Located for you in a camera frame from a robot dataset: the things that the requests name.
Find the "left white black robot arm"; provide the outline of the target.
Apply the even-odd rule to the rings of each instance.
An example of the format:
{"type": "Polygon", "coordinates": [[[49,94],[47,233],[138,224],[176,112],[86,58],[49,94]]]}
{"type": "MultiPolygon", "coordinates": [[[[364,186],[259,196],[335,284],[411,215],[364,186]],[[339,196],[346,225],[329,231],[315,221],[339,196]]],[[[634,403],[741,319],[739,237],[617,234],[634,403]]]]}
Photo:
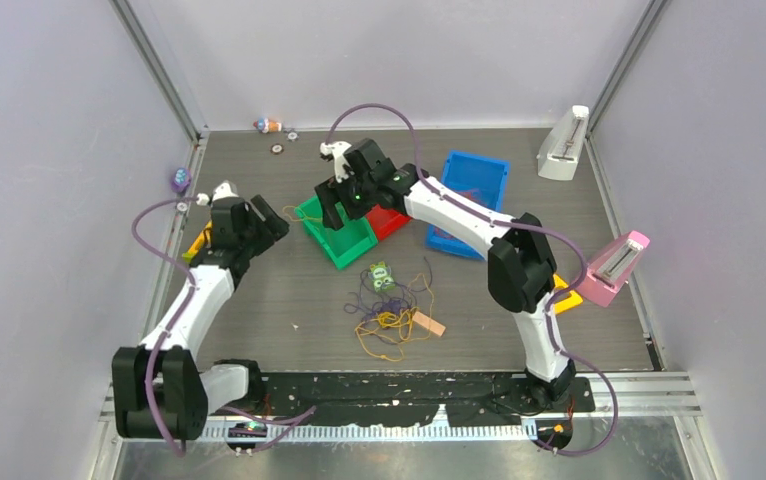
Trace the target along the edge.
{"type": "Polygon", "coordinates": [[[259,372],[255,362],[225,360],[199,371],[196,359],[252,259],[284,238],[289,224],[260,195],[215,193],[206,203],[204,243],[188,263],[172,263],[186,276],[181,291],[137,346],[112,358],[115,421],[124,438],[177,445],[198,439],[208,415],[227,404],[243,414],[264,405],[266,389],[251,377],[259,372]]]}

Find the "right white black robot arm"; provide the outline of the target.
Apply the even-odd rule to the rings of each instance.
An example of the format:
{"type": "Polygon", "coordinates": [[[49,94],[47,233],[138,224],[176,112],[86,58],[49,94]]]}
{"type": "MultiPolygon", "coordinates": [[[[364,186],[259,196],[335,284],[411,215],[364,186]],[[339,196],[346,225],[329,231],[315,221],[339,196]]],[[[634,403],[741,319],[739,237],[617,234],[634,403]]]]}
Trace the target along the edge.
{"type": "Polygon", "coordinates": [[[324,227],[339,230],[379,206],[465,243],[487,263],[491,297],[513,316],[533,403],[550,411],[569,398],[576,365],[562,345],[553,305],[557,263],[550,234],[535,216],[502,214],[466,199],[414,163],[398,167],[372,139],[323,143],[319,154],[334,170],[315,188],[324,227]]]}

